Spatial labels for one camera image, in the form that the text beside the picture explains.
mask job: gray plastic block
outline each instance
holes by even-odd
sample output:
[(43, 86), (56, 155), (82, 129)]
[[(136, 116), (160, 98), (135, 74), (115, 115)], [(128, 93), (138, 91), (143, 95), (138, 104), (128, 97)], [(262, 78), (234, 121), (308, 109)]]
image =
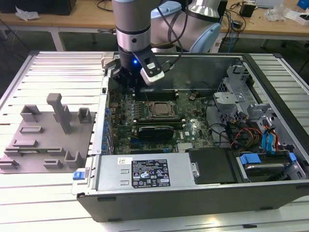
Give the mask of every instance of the gray plastic block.
[(37, 127), (22, 127), (20, 129), (21, 134), (31, 134), (31, 133), (42, 133), (43, 128), (40, 126)]
[(17, 147), (36, 147), (38, 145), (38, 141), (36, 140), (15, 140), (12, 146)]
[(22, 153), (20, 153), (18, 150), (11, 150), (11, 151), (4, 151), (4, 154), (7, 155), (8, 157), (11, 156), (23, 156)]
[(17, 169), (18, 165), (14, 159), (0, 160), (1, 169)]
[(65, 156), (67, 151), (61, 147), (59, 150), (47, 150), (47, 153), (50, 156)]
[(89, 108), (80, 108), (77, 113), (80, 123), (91, 123), (92, 118), (89, 111)]
[(65, 134), (70, 134), (71, 125), (68, 113), (65, 113), (63, 105), (61, 104), (62, 96), (60, 93), (50, 93), (47, 97), (47, 103), (51, 105), (55, 111), (57, 120), (59, 121)]
[(75, 157), (72, 157), (69, 151), (67, 151), (64, 161), (70, 168), (78, 168), (83, 163), (83, 158), (81, 157), (79, 151), (76, 152)]
[(25, 122), (36, 122), (34, 115), (39, 115), (40, 111), (36, 105), (25, 105), (20, 115)]
[(61, 169), (63, 164), (58, 159), (44, 159), (44, 167), (47, 169)]
[[(37, 122), (22, 121), (17, 129), (10, 145), (6, 148), (5, 154), (8, 157), (0, 159), (5, 161), (10, 157), (19, 163), (18, 169), (0, 170), (1, 173), (72, 173), (76, 168), (84, 167), (89, 142), (92, 135), (94, 120), (92, 123), (81, 124), (77, 112), (71, 112), (71, 133), (63, 133), (62, 127), (56, 123), (54, 112), (41, 112), (40, 115), (34, 115)], [(91, 113), (91, 118), (95, 118), (95, 113)], [(43, 128), (42, 133), (21, 133), (21, 128), (37, 127)], [(15, 140), (36, 140), (36, 147), (13, 147)], [(82, 162), (79, 167), (70, 168), (67, 162), (64, 161), (66, 152), (75, 158), (77, 151), (80, 152)], [(63, 164), (62, 169), (46, 169), (43, 166), (44, 159), (57, 158)]]

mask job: black wire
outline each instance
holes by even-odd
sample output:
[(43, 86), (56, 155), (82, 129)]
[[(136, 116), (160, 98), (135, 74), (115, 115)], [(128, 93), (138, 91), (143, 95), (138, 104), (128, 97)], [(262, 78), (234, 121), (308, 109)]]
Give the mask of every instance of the black wire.
[(225, 40), (226, 40), (226, 38), (227, 38), (227, 35), (228, 35), (228, 33), (230, 32), (230, 28), (231, 28), (231, 21), (230, 21), (230, 19), (231, 19), (231, 13), (225, 10), (224, 16), (227, 17), (228, 29), (227, 29), (227, 32), (226, 32), (224, 38), (223, 38), (222, 41), (221, 41), (220, 47), (222, 46), (222, 44), (224, 44), (224, 42), (225, 42)]
[(305, 65), (309, 62), (309, 59), (306, 60), (306, 62), (303, 64), (303, 66), (300, 68), (300, 70), (298, 71), (298, 74), (300, 74), (300, 72), (304, 69)]
[(16, 36), (16, 38), (17, 38), (29, 51), (31, 51), (30, 48), (18, 37), (18, 35), (17, 35), (14, 31), (12, 31), (12, 29), (11, 29), (8, 25), (6, 25), (6, 23), (5, 23), (1, 18), (0, 18), (0, 21), (1, 21), (1, 23), (2, 23), (4, 26), (7, 27), (7, 29), (9, 29), (9, 30), (11, 31), (11, 33), (13, 33), (13, 34)]
[[(100, 6), (100, 3), (102, 3), (102, 2), (105, 3), (105, 4), (104, 4), (104, 7), (101, 7), (101, 6)], [(106, 6), (106, 0), (102, 0), (102, 1), (99, 1), (99, 2), (97, 3), (97, 7), (98, 7), (99, 9), (104, 10), (104, 11), (107, 11), (107, 12), (113, 12), (113, 10), (106, 9), (105, 6)]]
[(194, 89), (194, 85), (195, 85), (196, 83), (203, 83), (203, 84), (207, 85), (207, 86), (209, 87), (209, 89), (214, 90), (214, 88), (211, 87), (206, 81), (195, 81), (195, 82), (192, 84), (190, 90), (193, 90), (193, 89)]
[[(186, 4), (186, 9), (187, 9), (188, 6), (189, 6), (189, 0), (186, 0), (186, 1), (185, 1), (185, 4)], [(173, 44), (173, 43), (175, 43), (175, 42), (178, 42), (178, 41), (180, 40), (180, 38), (183, 36), (184, 31), (185, 31), (185, 29), (186, 29), (186, 27), (187, 27), (188, 18), (189, 18), (189, 15), (187, 14), (187, 12), (185, 12), (185, 19), (184, 19), (183, 30), (182, 30), (182, 32), (180, 33), (180, 35), (179, 35), (178, 37), (175, 36), (175, 34), (173, 33), (173, 29), (171, 29), (173, 35), (175, 36), (175, 39), (174, 39), (173, 41), (169, 41), (168, 43), (155, 44), (155, 45), (152, 46), (152, 48), (158, 48), (158, 47), (161, 47), (161, 46), (165, 46), (165, 45), (169, 45), (169, 44)]]
[[(6, 50), (6, 48), (5, 48), (4, 44), (3, 44), (3, 41), (0, 40), (0, 42), (1, 42), (1, 44), (2, 44), (2, 46), (3, 46), (3, 48), (4, 48), (4, 50), (7, 52), (7, 50)], [(12, 70), (11, 67), (10, 67), (9, 62), (7, 61), (7, 59), (6, 59), (5, 57), (4, 57), (4, 59), (3, 59), (3, 62), (4, 62), (5, 65), (8, 67), (8, 70), (9, 70), (10, 72), (13, 72), (13, 70)]]
[[(175, 38), (178, 38), (173, 27), (169, 24), (169, 22), (167, 21), (167, 19), (165, 18), (165, 16), (162, 14), (161, 10), (159, 7), (157, 7), (158, 12), (160, 13), (161, 17), (163, 18), (164, 22), (166, 23), (166, 25), (169, 27), (169, 29), (171, 30), (171, 32), (173, 33)], [(180, 40), (177, 40), (177, 43), (179, 44), (180, 47), (180, 54), (170, 63), (171, 66), (173, 66), (179, 59), (180, 57), (182, 57), (183, 55), (183, 45), (180, 42)]]
[(242, 6), (242, 4), (243, 4), (242, 1), (236, 2), (236, 3), (234, 3), (234, 4), (232, 4), (232, 5), (230, 6), (230, 9), (233, 10), (233, 9), (234, 9), (235, 7), (237, 7), (237, 6)]
[(3, 41), (0, 41), (0, 42), (1, 42), (1, 44), (2, 44), (2, 46), (3, 46), (3, 48), (4, 48), (4, 50), (5, 50), (6, 53), (11, 53), (11, 54), (13, 54), (13, 55), (15, 55), (15, 56), (18, 56), (18, 57), (22, 58), (24, 61), (26, 60), (26, 58), (24, 58), (23, 56), (21, 56), (21, 55), (15, 53), (15, 52), (10, 52), (10, 51), (8, 51), (8, 50), (6, 49), (6, 47), (5, 47), (4, 43), (3, 43)]
[(244, 21), (244, 23), (245, 23), (243, 29), (234, 30), (234, 31), (236, 31), (236, 32), (242, 32), (243, 30), (245, 30), (245, 28), (246, 28), (246, 26), (247, 26), (247, 21), (246, 21), (246, 19), (245, 19), (243, 16), (241, 16), (239, 13), (237, 13), (236, 11), (232, 11), (232, 10), (227, 10), (227, 11), (229, 11), (229, 12), (234, 12), (235, 14), (237, 14), (239, 17), (241, 17), (241, 18), (243, 19), (243, 21)]

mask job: table leg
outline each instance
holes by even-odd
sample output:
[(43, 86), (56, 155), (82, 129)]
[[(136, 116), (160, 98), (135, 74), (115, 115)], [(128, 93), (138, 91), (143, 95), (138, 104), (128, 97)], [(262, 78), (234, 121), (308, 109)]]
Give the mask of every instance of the table leg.
[(5, 30), (0, 30), (0, 39), (7, 40), (8, 37), (6, 36)]
[(92, 43), (96, 44), (98, 42), (97, 34), (96, 33), (91, 33), (91, 39), (92, 39)]
[(262, 43), (261, 43), (261, 48), (266, 48), (268, 41), (269, 40), (263, 40)]
[(50, 31), (50, 33), (52, 34), (56, 50), (58, 52), (65, 51), (66, 48), (65, 48), (64, 43), (63, 43), (63, 41), (62, 41), (62, 39), (60, 37), (59, 31), (58, 30), (53, 30), (53, 31)]
[(219, 48), (222, 42), (222, 39), (225, 37), (225, 33), (220, 33), (216, 42), (214, 42), (214, 45), (212, 46), (212, 48), (210, 49), (210, 53), (218, 53), (219, 52)]

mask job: floor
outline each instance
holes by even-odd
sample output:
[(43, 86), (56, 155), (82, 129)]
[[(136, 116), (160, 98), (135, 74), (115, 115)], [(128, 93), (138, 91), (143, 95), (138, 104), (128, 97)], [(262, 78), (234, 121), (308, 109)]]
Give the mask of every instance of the floor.
[[(19, 31), (17, 36), (30, 50), (55, 51), (52, 37), (48, 32)], [(67, 51), (115, 51), (117, 42), (115, 36), (97, 34), (97, 43), (92, 43), (89, 33), (61, 33)], [(309, 50), (304, 47), (305, 41), (288, 41), (282, 48), (282, 41), (270, 40), (266, 49), (260, 47), (262, 40), (239, 39), (232, 52), (236, 53), (280, 53), (286, 61), (298, 72), (309, 58)], [(228, 52), (229, 41), (219, 52)], [(26, 58), (28, 50), (12, 33), (6, 41), (0, 41), (0, 97), (14, 78)], [(309, 82), (309, 64), (301, 72), (302, 78)]]

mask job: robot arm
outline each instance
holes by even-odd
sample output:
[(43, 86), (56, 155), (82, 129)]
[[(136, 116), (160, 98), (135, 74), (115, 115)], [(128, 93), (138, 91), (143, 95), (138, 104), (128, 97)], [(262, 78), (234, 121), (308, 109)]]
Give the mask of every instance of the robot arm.
[[(176, 38), (176, 34), (184, 34), (181, 41), (185, 45), (184, 48), (196, 52), (193, 48), (201, 47), (201, 44), (202, 47), (210, 47), (210, 44), (213, 44), (219, 35), (221, 27), (219, 25), (216, 29), (210, 28), (214, 22), (213, 18), (219, 20), (219, 15), (211, 14), (209, 16), (212, 11), (208, 7), (210, 4), (210, 9), (216, 11), (220, 0), (204, 0), (203, 2), (193, 1), (189, 5), (187, 12), (190, 15), (189, 20), (187, 20), (188, 15), (185, 12), (170, 14), (170, 8), (167, 7), (169, 3), (163, 4), (161, 7), (168, 17), (167, 19), (164, 17), (164, 20), (154, 19), (151, 28), (152, 10), (158, 8), (162, 2), (162, 0), (112, 0), (120, 55), (120, 71), (123, 70), (126, 76), (129, 76), (128, 78), (138, 78), (141, 75), (146, 85), (149, 86), (162, 79), (164, 72), (170, 70), (174, 64), (173, 62), (160, 64), (151, 50), (151, 42), (155, 44), (177, 43), (181, 36)], [(192, 12), (190, 10), (192, 7), (198, 9), (199, 12)], [(210, 34), (214, 39), (211, 40), (204, 36), (206, 29), (210, 29)], [(175, 35), (173, 38), (169, 35), (170, 31), (173, 31)]]
[(164, 77), (151, 50), (151, 10), (161, 0), (112, 0), (121, 67), (140, 73), (147, 85)]

